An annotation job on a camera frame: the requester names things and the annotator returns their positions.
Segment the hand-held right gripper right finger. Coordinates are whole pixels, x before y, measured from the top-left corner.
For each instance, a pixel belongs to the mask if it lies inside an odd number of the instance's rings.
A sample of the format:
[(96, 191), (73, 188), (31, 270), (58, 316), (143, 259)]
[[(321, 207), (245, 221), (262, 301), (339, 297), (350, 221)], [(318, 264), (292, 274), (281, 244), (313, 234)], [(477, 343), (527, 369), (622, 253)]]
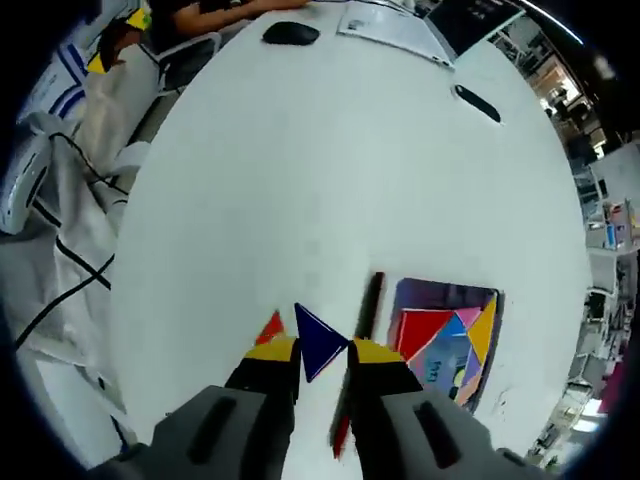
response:
[(497, 479), (488, 430), (424, 389), (402, 356), (368, 339), (348, 350), (347, 411), (365, 479)]

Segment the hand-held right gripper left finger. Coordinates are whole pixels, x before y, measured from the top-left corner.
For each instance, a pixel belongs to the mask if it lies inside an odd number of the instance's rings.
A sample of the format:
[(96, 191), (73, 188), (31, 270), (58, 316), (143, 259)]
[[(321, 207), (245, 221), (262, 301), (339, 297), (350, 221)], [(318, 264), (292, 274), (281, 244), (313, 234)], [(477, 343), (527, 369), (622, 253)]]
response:
[(224, 386), (204, 388), (159, 422), (151, 479), (279, 479), (294, 430), (298, 339), (249, 350)]

